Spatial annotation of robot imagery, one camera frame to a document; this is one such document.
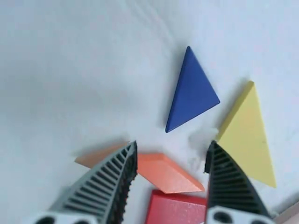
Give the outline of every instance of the orange triangle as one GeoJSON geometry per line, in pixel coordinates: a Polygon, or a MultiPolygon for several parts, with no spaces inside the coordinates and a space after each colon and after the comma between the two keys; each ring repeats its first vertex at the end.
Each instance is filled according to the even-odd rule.
{"type": "Polygon", "coordinates": [[[163,153],[138,154],[138,173],[166,194],[205,191],[200,182],[163,153]]]}
{"type": "Polygon", "coordinates": [[[105,159],[108,155],[111,153],[114,153],[117,149],[126,146],[128,143],[124,142],[119,145],[111,146],[109,148],[106,148],[104,150],[96,151],[93,153],[89,153],[83,156],[79,156],[75,159],[75,162],[78,164],[81,164],[88,168],[93,168],[95,165],[97,165],[100,161],[105,159]]]}

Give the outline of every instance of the red block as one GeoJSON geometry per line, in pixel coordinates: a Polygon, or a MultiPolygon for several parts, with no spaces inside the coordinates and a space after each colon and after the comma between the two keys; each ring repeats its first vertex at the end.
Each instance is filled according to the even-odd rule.
{"type": "Polygon", "coordinates": [[[205,198],[153,190],[145,224],[200,224],[205,215],[205,198]]]}

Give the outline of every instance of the white table surface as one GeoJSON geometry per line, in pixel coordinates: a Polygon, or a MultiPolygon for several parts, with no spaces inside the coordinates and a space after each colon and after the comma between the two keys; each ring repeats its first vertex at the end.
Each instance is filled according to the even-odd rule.
{"type": "MultiPolygon", "coordinates": [[[[206,142],[248,79],[278,186],[253,183],[271,209],[298,199],[298,11],[295,0],[2,1],[2,223],[46,210],[87,171],[76,155],[122,139],[166,153],[206,185],[206,142]],[[166,134],[187,45],[221,103],[166,134]]],[[[125,224],[143,223],[152,188],[136,178],[125,224]]]]}

